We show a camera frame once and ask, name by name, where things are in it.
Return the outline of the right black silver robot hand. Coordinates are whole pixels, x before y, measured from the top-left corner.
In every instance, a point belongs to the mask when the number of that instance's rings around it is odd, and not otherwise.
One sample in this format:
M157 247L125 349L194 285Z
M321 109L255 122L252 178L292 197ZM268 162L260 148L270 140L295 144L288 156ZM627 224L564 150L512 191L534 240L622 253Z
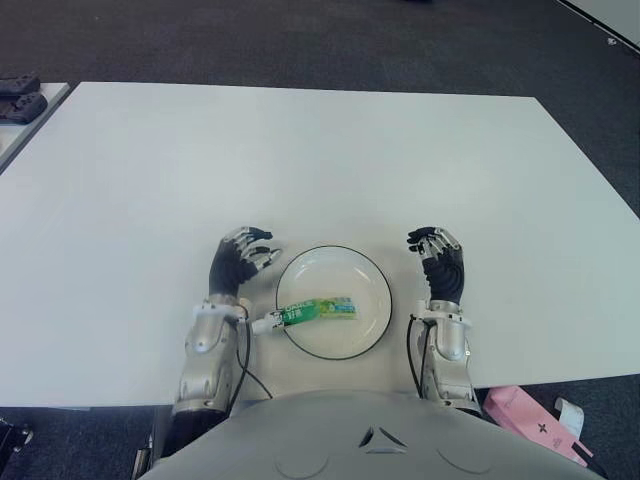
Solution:
M421 227L408 233L408 248L419 255L432 301L459 305L465 285L463 249L443 227Z

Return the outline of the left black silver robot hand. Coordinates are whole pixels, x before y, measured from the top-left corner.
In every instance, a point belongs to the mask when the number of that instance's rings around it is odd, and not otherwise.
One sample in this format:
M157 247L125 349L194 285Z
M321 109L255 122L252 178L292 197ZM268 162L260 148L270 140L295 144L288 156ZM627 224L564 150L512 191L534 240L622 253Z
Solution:
M281 249L263 245L273 234L253 226L242 226L225 235L213 257L208 294L236 298L240 286L272 265Z

